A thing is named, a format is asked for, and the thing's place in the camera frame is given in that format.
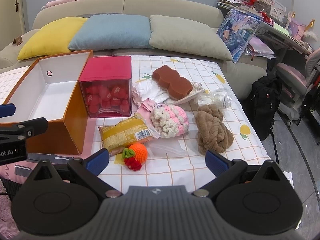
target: pink and white crochet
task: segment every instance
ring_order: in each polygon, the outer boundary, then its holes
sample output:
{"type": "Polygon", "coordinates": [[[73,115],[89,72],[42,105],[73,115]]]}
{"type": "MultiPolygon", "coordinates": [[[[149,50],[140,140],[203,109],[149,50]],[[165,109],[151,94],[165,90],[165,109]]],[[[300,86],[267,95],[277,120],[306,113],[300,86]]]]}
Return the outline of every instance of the pink and white crochet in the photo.
{"type": "Polygon", "coordinates": [[[179,136],[189,129],[187,114],[179,106],[168,105],[155,108],[150,118],[161,138],[179,136]]]}

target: red lid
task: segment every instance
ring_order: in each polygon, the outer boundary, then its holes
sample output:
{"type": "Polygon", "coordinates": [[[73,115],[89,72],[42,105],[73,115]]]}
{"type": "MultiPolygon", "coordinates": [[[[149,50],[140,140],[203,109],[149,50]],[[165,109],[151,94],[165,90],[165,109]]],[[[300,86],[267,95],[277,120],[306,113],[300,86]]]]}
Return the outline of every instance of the red lid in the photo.
{"type": "Polygon", "coordinates": [[[79,81],[131,79],[130,56],[91,57],[85,65],[79,81]]]}

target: brown knitted toy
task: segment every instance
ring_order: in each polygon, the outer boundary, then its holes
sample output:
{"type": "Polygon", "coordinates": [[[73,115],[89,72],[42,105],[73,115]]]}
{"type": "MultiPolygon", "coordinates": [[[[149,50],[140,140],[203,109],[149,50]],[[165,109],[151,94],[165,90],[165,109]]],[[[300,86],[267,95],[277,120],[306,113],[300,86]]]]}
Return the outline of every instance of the brown knitted toy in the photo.
{"type": "Polygon", "coordinates": [[[233,134],[222,123],[223,114],[215,105],[198,108],[196,124],[199,130],[198,150],[205,154],[207,150],[223,153],[233,143],[233,134]]]}

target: black backpack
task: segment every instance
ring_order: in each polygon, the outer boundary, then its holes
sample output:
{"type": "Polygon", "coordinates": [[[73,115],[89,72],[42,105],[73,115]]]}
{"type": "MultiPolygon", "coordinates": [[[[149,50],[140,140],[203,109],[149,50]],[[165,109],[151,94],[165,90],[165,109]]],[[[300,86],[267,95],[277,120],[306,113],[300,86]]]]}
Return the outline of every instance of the black backpack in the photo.
{"type": "Polygon", "coordinates": [[[279,78],[268,75],[259,78],[252,84],[252,91],[248,98],[241,103],[259,139],[263,141],[271,134],[277,163],[279,163],[278,154],[272,129],[275,123],[274,116],[280,104],[281,91],[282,83],[279,78]]]}

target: door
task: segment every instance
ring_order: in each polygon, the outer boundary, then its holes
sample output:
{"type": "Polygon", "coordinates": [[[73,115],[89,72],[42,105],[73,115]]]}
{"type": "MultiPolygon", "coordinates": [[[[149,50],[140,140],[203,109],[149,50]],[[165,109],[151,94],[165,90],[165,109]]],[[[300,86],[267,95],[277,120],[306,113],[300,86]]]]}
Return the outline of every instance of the door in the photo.
{"type": "Polygon", "coordinates": [[[20,0],[0,0],[0,50],[22,35],[19,10],[20,0]]]}

